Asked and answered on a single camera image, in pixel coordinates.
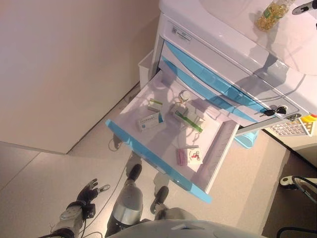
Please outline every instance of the blue drawer trim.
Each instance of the blue drawer trim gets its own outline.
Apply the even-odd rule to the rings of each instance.
[[[191,194],[200,198],[204,202],[211,203],[211,197],[194,185],[192,182],[187,180],[183,175],[174,170],[170,165],[168,165],[164,160],[162,160],[159,156],[154,154],[147,147],[142,145],[139,141],[137,141],[133,136],[125,132],[118,125],[116,125],[113,121],[107,120],[106,125],[116,134],[125,144],[130,146],[130,148],[140,156],[144,156],[150,162],[152,162],[155,166],[160,167],[164,170],[173,180],[174,183],[189,191]]]
[[[189,55],[185,54],[168,41],[165,42],[167,47],[173,52],[179,61],[205,84],[225,95],[232,101],[247,106],[256,112],[260,113],[266,110],[266,108],[264,108],[261,104],[250,98],[244,92],[232,86],[216,73],[212,72],[210,69],[206,68],[201,63],[197,62],[195,59],[191,58]]]
[[[244,112],[240,111],[239,109],[235,108],[234,106],[223,100],[218,95],[211,92],[208,88],[204,87],[202,84],[194,80],[188,74],[184,73],[182,70],[173,65],[173,63],[168,61],[165,57],[162,56],[162,59],[170,67],[170,69],[173,70],[173,72],[176,74],[177,77],[179,77],[180,80],[182,80],[185,84],[187,84],[188,87],[193,89],[195,92],[206,98],[206,100],[211,104],[214,104],[219,108],[225,109],[226,111],[246,120],[257,122]]]

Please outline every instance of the white drawer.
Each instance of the white drawer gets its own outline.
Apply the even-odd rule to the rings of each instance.
[[[120,115],[113,121],[108,120],[106,124],[134,152],[159,171],[168,174],[176,184],[203,201],[211,202],[208,192],[235,136],[238,124],[190,92],[190,104],[207,115],[207,126],[202,133],[184,126],[169,110],[173,103],[178,101],[178,94],[186,88],[177,80],[167,77],[167,74],[159,71]],[[163,103],[161,114],[164,123],[141,132],[137,120],[154,113],[147,109],[150,98]],[[200,147],[203,164],[177,165],[177,149],[193,145]]]

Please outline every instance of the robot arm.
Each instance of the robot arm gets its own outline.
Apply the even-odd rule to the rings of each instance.
[[[53,228],[52,233],[40,238],[60,237],[77,238],[83,222],[87,218],[93,218],[96,210],[95,205],[91,203],[99,193],[107,191],[110,185],[107,184],[100,188],[94,188],[98,185],[97,179],[90,181],[78,194],[77,200],[70,203],[66,210],[60,215],[59,223]]]

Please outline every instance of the wall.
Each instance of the wall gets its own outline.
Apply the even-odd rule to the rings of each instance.
[[[137,82],[158,0],[3,0],[0,141],[67,153]]]

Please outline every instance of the glass vial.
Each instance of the glass vial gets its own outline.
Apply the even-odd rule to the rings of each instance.
[[[273,0],[256,21],[261,31],[269,31],[289,10],[295,0]]]

